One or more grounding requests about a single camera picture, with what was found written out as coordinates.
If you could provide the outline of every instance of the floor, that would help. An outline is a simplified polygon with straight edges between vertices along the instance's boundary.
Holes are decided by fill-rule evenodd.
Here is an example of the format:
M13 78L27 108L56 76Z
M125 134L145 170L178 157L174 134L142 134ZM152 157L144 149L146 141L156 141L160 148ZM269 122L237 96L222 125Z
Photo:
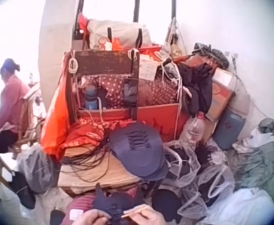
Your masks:
M16 169L16 161L12 160L12 153L2 154L10 168ZM4 177L10 181L11 175L7 171ZM18 196L4 185L0 185L0 218L5 218L9 225L49 225L50 212L53 209L65 210L72 200L62 189L52 188L46 193L36 196L36 206L33 210L24 208Z

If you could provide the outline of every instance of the dark cap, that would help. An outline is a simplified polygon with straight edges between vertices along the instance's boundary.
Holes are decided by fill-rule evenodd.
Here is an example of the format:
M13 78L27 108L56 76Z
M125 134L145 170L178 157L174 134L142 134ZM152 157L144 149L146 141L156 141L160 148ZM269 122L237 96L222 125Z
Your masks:
M6 69L8 72L13 73L15 70L20 71L20 66L14 62L13 59L7 58L0 68L0 74L3 69Z
M140 121L110 133L108 146L131 174L159 180L168 171L159 132Z

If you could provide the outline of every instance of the hand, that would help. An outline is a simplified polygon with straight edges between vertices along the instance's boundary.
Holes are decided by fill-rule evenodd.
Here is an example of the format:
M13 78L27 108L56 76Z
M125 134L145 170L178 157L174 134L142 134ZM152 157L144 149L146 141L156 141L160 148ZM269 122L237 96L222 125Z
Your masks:
M136 212L137 210L146 207L146 209ZM149 205L139 205L131 210L124 211L124 214L129 214L129 217L138 225L166 225L163 215L155 211Z
M80 215L72 225L105 225L110 215L100 210L89 210Z

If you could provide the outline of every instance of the finger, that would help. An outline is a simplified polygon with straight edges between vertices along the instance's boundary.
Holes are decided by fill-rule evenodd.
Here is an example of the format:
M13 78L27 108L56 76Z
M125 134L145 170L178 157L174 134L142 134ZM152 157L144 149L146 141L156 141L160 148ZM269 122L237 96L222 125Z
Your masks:
M107 219L111 219L111 216L108 213L106 213L106 212L104 212L102 210L97 210L97 211L98 211L98 216L99 217L105 217Z
M151 219L155 219L157 218L158 216L160 216L160 213L155 211L155 210L149 210L149 209L145 209L145 210L142 210L140 212L140 214L145 217L145 218L148 218L149 220Z
M139 213L131 213L129 217L137 224L147 225L149 221Z
M106 217L98 218L92 225L105 225L108 219Z
M142 208L152 209L151 206L149 206L147 204L142 204L142 205L138 205L138 206L136 206L136 207L134 207L134 208L132 208L130 210L126 210L123 213L124 214L130 214L130 213L135 212L136 210L140 210Z
M91 222L95 221L99 217L111 218L109 214L96 209L89 210L82 215L83 220Z

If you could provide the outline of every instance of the plastic water bottle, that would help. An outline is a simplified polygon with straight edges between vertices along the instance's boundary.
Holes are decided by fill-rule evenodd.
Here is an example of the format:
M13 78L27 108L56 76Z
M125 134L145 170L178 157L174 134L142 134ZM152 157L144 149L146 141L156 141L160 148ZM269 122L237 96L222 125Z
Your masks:
M99 109L96 87L93 85L88 85L85 90L85 98L85 109Z
M180 135L182 144L187 144L192 150L195 150L197 144L204 135L205 131L205 116L203 112L198 112L195 118L189 118L184 125Z

